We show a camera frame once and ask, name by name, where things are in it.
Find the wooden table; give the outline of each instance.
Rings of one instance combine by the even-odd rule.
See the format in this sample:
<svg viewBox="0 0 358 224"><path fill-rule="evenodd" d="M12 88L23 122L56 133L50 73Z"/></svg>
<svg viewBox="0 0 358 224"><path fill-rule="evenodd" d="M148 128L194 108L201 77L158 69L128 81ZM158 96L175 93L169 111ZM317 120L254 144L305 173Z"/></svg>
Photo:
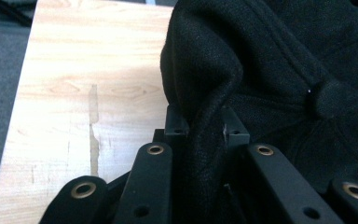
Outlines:
<svg viewBox="0 0 358 224"><path fill-rule="evenodd" d="M71 179L110 182L163 128L170 7L39 0L0 167L0 223L37 223Z"/></svg>

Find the scratch on table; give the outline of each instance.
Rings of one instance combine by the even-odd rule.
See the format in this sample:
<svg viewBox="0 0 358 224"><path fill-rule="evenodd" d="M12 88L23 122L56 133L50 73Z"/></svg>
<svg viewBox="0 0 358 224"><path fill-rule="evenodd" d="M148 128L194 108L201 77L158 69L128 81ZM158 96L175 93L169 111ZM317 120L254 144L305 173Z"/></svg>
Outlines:
<svg viewBox="0 0 358 224"><path fill-rule="evenodd" d="M34 167L31 166L31 172L32 172L32 183L34 183Z"/></svg>
<svg viewBox="0 0 358 224"><path fill-rule="evenodd" d="M98 158L100 157L100 143L95 138L93 124L99 120L97 85L92 85L89 91L89 162L91 175L98 176Z"/></svg>

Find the black metal bracket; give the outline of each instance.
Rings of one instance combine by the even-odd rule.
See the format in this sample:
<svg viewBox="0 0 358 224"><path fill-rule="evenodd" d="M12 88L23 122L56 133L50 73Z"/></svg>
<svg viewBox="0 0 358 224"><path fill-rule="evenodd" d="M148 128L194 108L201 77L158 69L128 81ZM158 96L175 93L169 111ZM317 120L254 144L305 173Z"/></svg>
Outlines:
<svg viewBox="0 0 358 224"><path fill-rule="evenodd" d="M231 108L221 113L227 153L235 158L231 184L249 223L358 223L356 181L334 180L321 196L279 149L250 144ZM172 171L188 131L178 107L168 106L165 129L155 130L153 142L139 149L130 172L109 184L94 176L72 180L40 223L172 223Z"/></svg>

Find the black plastic part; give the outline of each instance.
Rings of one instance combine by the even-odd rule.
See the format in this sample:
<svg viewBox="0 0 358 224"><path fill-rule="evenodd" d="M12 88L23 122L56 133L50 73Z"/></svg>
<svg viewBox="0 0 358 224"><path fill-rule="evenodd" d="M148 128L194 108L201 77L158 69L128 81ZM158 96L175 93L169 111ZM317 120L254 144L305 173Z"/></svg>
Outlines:
<svg viewBox="0 0 358 224"><path fill-rule="evenodd" d="M155 129L153 134L153 142L165 142L163 129Z"/></svg>
<svg viewBox="0 0 358 224"><path fill-rule="evenodd" d="M353 194L349 194L344 190L345 184L358 186L358 181L350 179L332 180L326 194L326 200L346 223L358 223L358 199L351 196L358 192L353 191Z"/></svg>
<svg viewBox="0 0 358 224"><path fill-rule="evenodd" d="M186 148L188 132L189 127L187 121L182 116L179 107L176 105L168 105L163 142L172 147L172 166L174 171L180 169L179 161L181 160L184 148Z"/></svg>
<svg viewBox="0 0 358 224"><path fill-rule="evenodd" d="M124 188L126 187L127 180L129 178L130 172L120 176L114 181L107 184L108 197L110 202L118 201L123 193Z"/></svg>
<svg viewBox="0 0 358 224"><path fill-rule="evenodd" d="M91 195L84 197L90 190ZM104 223L109 202L104 180L81 176L67 183L48 206L41 224Z"/></svg>
<svg viewBox="0 0 358 224"><path fill-rule="evenodd" d="M232 185L238 182L235 176L238 170L237 164L241 150L249 145L250 134L231 107L223 106L221 113L222 120L225 123L224 136L226 139L227 154L227 169L223 174L222 181L231 183Z"/></svg>
<svg viewBox="0 0 358 224"><path fill-rule="evenodd" d="M254 197L257 223L343 223L279 149L251 144L243 151L243 185Z"/></svg>
<svg viewBox="0 0 358 224"><path fill-rule="evenodd" d="M172 150L168 145L141 147L113 223L171 223L171 172Z"/></svg>

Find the black cloth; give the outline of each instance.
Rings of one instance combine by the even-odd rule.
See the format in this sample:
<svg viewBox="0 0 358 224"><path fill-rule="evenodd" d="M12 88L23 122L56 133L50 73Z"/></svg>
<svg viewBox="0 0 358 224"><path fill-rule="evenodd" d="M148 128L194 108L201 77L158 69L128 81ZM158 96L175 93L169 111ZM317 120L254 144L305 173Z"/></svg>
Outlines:
<svg viewBox="0 0 358 224"><path fill-rule="evenodd" d="M358 180L358 1L179 0L160 67L190 124L174 191L184 222L240 220L223 187L223 105L318 192Z"/></svg>

